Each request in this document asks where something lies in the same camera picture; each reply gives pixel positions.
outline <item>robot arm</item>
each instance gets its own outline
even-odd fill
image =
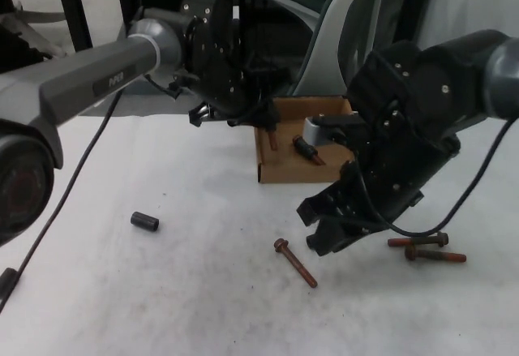
[[[126,39],[0,75],[0,246],[26,230],[49,200],[54,169],[63,165],[57,128],[141,75],[187,71],[204,101],[190,113],[195,125],[212,119],[275,129],[272,101],[247,93],[229,60],[222,19],[159,9],[144,17]]]
[[[417,204],[459,153],[458,131],[519,117],[519,39],[486,30],[424,51],[396,43],[369,55],[346,97],[356,114],[308,118],[303,131],[311,144],[336,142],[357,155],[338,182],[299,206],[305,225],[319,222],[307,238],[319,255],[387,229]]]
[[[0,245],[27,229],[63,164],[57,128],[136,78],[182,65],[168,24],[142,19],[127,39],[0,75]]]

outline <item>cardboard box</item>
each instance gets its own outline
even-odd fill
[[[318,183],[338,180],[342,165],[353,159],[352,152],[336,144],[318,147],[319,156],[326,165],[315,165],[295,151],[292,139],[302,134],[306,117],[351,114],[350,103],[342,97],[278,98],[275,103],[281,114],[276,133],[277,151],[270,148],[267,132],[255,129],[258,182]]]

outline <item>white tabletop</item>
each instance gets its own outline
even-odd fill
[[[100,118],[61,128],[66,167],[44,216],[0,249],[18,268]],[[398,224],[426,229],[473,177],[501,123],[462,154]],[[445,248],[466,264],[408,263],[383,232],[319,258],[295,209],[325,185],[256,182],[253,131],[185,116],[114,118],[0,315],[1,355],[516,354],[517,129],[455,217]],[[159,232],[130,225],[134,211]],[[284,237],[311,290],[273,249]]]

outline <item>chair backrest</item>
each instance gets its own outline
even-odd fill
[[[343,95],[372,49],[381,0],[327,0],[289,95]]]

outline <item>rusty bolt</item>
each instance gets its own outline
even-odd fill
[[[438,244],[443,247],[448,244],[448,235],[439,232],[436,236],[416,237],[416,238],[390,238],[388,245],[390,247],[406,247],[408,245],[427,245]]]
[[[317,287],[317,281],[315,281],[314,277],[308,272],[308,270],[301,264],[297,257],[292,253],[292,251],[288,247],[289,242],[284,240],[283,238],[279,238],[274,243],[274,248],[276,248],[277,253],[282,253],[286,259],[294,266],[294,268],[299,272],[302,278],[307,281],[308,285],[314,289]]]
[[[467,256],[459,253],[448,253],[439,251],[426,251],[416,249],[415,246],[409,245],[405,247],[405,257],[407,260],[414,261],[417,257],[422,257],[429,260],[451,261],[453,263],[464,263],[467,261]]]

